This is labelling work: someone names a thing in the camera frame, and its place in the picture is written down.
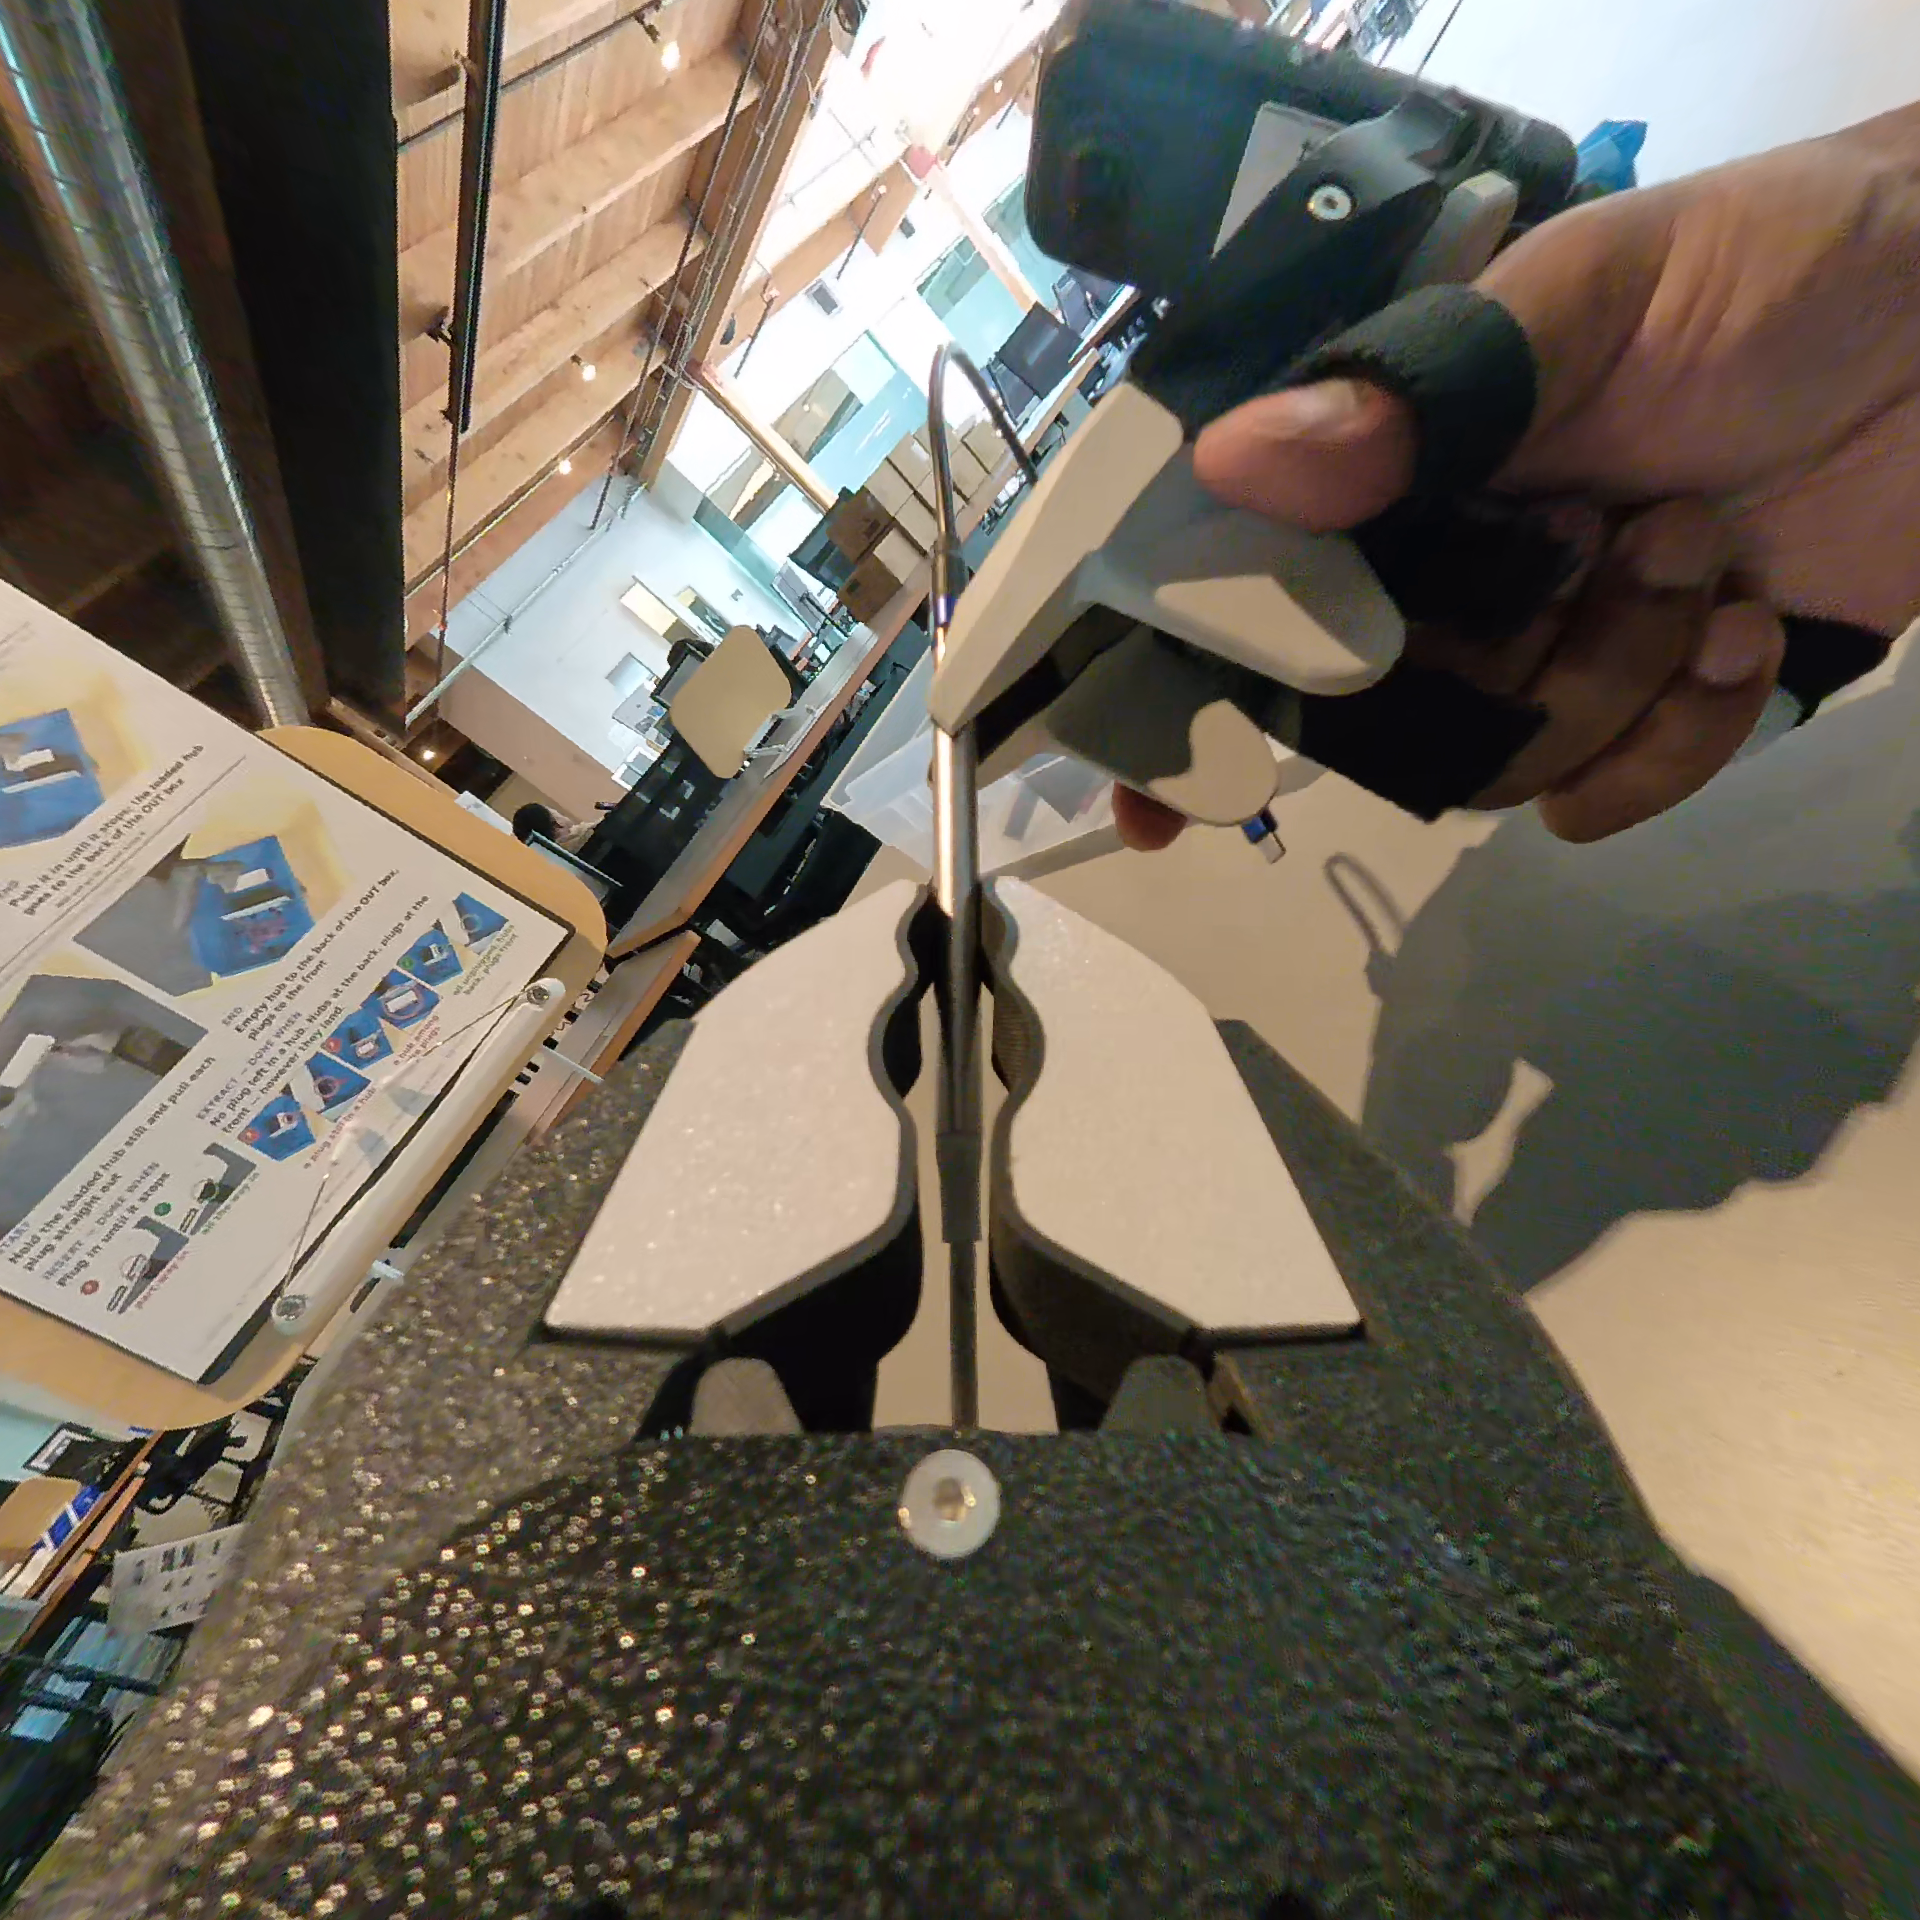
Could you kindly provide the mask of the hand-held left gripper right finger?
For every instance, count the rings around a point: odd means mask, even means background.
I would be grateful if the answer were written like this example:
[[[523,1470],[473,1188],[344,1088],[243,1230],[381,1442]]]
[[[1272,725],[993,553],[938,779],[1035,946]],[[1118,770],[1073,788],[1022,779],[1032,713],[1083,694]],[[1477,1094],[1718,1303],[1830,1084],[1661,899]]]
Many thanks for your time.
[[[996,1303],[1076,1396],[1142,1359],[1351,1340],[1362,1312],[1221,1025],[1032,883],[979,908],[993,977]]]

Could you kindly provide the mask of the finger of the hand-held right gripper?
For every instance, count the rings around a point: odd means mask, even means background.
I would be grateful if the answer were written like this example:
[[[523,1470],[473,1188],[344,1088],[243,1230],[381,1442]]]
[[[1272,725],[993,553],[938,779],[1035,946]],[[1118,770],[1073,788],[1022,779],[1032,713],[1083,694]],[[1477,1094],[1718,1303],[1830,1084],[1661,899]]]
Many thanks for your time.
[[[959,592],[929,697],[938,729],[982,718],[1089,607],[1300,694],[1356,694],[1405,645],[1351,538],[1217,501],[1182,419],[1142,388],[1093,407]]]
[[[979,713],[982,763],[1073,757],[1201,825],[1245,825],[1279,792],[1285,683],[1107,605]]]

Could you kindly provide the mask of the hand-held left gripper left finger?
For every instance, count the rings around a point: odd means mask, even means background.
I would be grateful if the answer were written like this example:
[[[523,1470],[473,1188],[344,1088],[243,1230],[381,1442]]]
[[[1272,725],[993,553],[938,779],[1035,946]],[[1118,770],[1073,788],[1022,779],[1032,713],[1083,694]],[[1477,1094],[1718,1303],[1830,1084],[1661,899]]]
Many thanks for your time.
[[[762,1359],[874,1407],[923,1300],[925,884],[889,883],[711,998],[542,1312],[560,1345]]]

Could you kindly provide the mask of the clear plastic bin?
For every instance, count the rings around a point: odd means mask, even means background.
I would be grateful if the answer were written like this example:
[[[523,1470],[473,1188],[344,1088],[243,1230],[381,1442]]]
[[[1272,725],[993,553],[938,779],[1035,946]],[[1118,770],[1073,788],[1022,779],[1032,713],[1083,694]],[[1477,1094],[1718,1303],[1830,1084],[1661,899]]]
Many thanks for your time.
[[[1041,751],[979,785],[979,876],[1041,878],[1120,851],[1112,783],[1072,754]],[[887,751],[862,748],[829,806],[915,868],[933,858],[930,725]]]

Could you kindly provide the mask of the person's right hand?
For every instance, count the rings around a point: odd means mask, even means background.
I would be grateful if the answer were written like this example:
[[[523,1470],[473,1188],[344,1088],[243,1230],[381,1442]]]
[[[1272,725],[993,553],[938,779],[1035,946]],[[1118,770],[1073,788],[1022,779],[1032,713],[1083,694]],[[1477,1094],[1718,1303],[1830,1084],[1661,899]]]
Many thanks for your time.
[[[1200,429],[1196,484],[1315,536],[1436,542],[1403,664],[1537,729],[1468,800],[1642,825],[1917,620],[1917,105],[1579,204]]]

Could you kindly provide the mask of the stack of cardboard boxes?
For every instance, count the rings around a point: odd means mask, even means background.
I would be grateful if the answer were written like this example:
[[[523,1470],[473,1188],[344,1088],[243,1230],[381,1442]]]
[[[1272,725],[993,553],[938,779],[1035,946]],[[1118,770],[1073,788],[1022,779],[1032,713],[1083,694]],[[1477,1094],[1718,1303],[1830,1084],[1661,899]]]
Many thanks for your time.
[[[990,413],[948,427],[952,514],[963,536],[985,529],[1012,504],[1022,472]],[[930,559],[938,487],[929,429],[909,432],[824,517],[821,584],[862,627],[878,627],[898,589]]]

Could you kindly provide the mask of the wooden top office desk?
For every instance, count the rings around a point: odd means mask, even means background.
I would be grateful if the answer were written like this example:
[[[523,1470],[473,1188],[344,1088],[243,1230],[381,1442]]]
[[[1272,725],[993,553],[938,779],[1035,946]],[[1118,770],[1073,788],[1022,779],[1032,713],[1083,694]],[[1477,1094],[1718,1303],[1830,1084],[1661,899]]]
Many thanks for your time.
[[[709,893],[748,851],[762,826],[783,814],[767,868],[824,806],[874,728],[889,716],[905,679],[925,658],[929,566],[892,592],[869,636],[848,638],[807,683],[791,713],[773,720],[770,744],[731,783],[661,876],[637,893],[634,914],[608,937],[608,958],[657,946],[699,918]]]

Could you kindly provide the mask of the beige document stand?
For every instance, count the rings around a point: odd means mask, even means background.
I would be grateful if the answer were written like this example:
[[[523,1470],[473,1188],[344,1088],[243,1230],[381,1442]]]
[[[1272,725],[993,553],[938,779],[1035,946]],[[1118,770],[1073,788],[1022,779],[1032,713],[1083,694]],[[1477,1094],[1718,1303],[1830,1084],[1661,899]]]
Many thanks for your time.
[[[791,660],[740,625],[671,699],[671,729],[711,779],[731,783],[805,683]]]

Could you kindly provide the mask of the silver ventilation duct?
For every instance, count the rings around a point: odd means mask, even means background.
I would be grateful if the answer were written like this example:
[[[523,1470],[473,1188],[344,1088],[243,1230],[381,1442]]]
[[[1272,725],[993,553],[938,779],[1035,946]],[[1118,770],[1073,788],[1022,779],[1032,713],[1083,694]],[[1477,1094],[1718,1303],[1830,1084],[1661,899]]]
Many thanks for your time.
[[[265,728],[310,718],[233,454],[157,179],[94,2],[3,6],[3,127],[107,362],[237,679]]]

